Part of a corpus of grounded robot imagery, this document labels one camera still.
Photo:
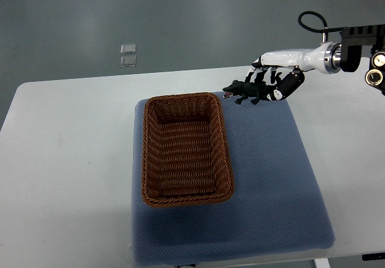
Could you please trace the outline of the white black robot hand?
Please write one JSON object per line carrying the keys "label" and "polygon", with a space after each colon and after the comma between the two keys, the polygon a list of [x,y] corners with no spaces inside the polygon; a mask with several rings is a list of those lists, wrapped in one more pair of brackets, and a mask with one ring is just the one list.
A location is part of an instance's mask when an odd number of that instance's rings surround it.
{"label": "white black robot hand", "polygon": [[270,71],[274,90],[262,96],[269,101],[286,99],[304,82],[304,73],[317,70],[323,74],[340,71],[341,44],[322,43],[315,49],[287,49],[262,54],[250,66],[245,82],[255,75],[255,83],[260,84]]}

